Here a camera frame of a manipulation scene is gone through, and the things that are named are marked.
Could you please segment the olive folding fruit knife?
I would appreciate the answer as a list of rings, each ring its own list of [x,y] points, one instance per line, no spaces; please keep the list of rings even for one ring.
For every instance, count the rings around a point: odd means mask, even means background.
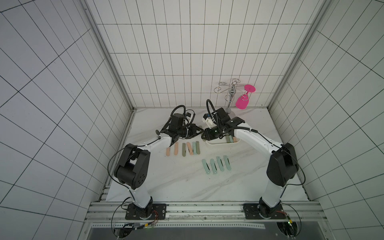
[[[201,154],[201,151],[200,151],[200,142],[199,141],[196,141],[196,152],[198,155]]]

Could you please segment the mint folding fruit knife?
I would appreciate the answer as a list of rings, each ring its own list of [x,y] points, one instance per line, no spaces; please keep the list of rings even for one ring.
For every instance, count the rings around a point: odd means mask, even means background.
[[[229,157],[227,155],[224,155],[224,161],[225,161],[227,170],[231,171],[232,167],[231,167],[231,164],[230,164],[230,161],[229,161]]]

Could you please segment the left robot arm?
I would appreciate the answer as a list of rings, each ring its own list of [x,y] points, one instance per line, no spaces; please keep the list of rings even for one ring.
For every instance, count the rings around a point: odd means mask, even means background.
[[[196,113],[179,105],[173,109],[170,117],[156,137],[141,145],[127,144],[117,151],[120,158],[113,171],[108,171],[110,178],[128,189],[137,210],[151,213],[153,198],[144,186],[147,178],[151,154],[175,145],[179,139],[192,139],[203,133],[203,129],[194,124]]]

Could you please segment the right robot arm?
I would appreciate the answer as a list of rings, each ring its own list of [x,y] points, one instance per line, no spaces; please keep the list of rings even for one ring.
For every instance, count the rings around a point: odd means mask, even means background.
[[[259,200],[258,212],[264,219],[281,206],[281,197],[299,171],[296,151],[293,145],[280,144],[268,139],[239,117],[230,118],[223,109],[215,109],[211,100],[206,101],[208,113],[204,115],[208,127],[202,133],[202,139],[212,141],[226,136],[235,137],[261,153],[269,160],[267,187]]]

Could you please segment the pink folding fruit knife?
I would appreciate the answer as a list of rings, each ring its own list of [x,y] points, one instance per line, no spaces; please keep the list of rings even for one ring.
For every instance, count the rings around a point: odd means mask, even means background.
[[[187,142],[187,147],[188,147],[188,150],[189,150],[190,155],[193,155],[193,154],[194,154],[194,151],[193,151],[192,144],[191,144],[190,142]]]

